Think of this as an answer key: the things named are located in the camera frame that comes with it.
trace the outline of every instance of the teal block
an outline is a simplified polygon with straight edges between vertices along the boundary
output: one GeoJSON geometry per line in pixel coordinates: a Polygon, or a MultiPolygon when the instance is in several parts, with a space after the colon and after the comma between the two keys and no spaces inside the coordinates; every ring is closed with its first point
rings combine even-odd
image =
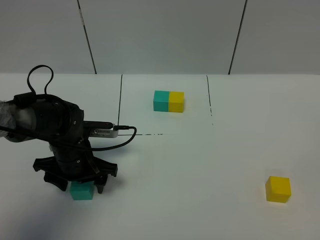
{"type": "Polygon", "coordinates": [[[168,112],[169,111],[169,91],[154,91],[153,111],[168,112]]]}
{"type": "Polygon", "coordinates": [[[93,181],[79,183],[71,182],[70,194],[73,200],[92,200],[94,197],[95,185],[93,181]]]}

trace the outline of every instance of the silver connector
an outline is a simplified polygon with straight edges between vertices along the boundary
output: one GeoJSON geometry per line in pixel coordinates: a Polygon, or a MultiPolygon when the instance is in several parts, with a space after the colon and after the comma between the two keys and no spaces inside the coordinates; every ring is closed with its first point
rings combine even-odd
{"type": "Polygon", "coordinates": [[[114,130],[114,128],[111,128],[111,129],[93,128],[90,132],[89,137],[113,139],[118,137],[118,132],[119,130],[114,130]]]}

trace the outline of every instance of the yellow cube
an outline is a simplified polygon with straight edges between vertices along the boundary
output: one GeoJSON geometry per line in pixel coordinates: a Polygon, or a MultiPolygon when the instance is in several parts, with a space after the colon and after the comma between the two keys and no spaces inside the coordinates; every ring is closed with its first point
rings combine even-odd
{"type": "Polygon", "coordinates": [[[184,92],[171,91],[169,94],[169,112],[183,113],[184,112],[184,92]]]}
{"type": "Polygon", "coordinates": [[[289,178],[270,176],[265,184],[265,194],[269,202],[286,203],[291,196],[289,178]]]}

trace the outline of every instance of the cube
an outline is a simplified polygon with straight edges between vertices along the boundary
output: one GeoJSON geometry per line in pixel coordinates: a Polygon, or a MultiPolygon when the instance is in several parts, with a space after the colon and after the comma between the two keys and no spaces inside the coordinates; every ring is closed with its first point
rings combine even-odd
{"type": "Polygon", "coordinates": [[[183,113],[184,111],[183,92],[177,91],[154,91],[153,110],[158,112],[183,113]]]}
{"type": "Polygon", "coordinates": [[[265,194],[269,202],[286,203],[291,196],[289,178],[270,176],[265,184],[265,194]]]}
{"type": "Polygon", "coordinates": [[[73,200],[92,200],[94,197],[94,182],[88,181],[79,183],[77,181],[71,182],[70,194],[73,200]]]}

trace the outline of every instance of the white wall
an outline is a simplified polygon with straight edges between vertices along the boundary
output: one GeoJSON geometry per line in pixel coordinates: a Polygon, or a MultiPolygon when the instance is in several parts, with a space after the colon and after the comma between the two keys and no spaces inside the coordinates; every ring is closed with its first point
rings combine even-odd
{"type": "Polygon", "coordinates": [[[0,72],[94,73],[77,0],[2,0],[0,72]]]}
{"type": "Polygon", "coordinates": [[[248,0],[232,74],[319,74],[320,1],[248,0]]]}
{"type": "Polygon", "coordinates": [[[98,74],[227,74],[245,0],[80,0],[98,74]]]}

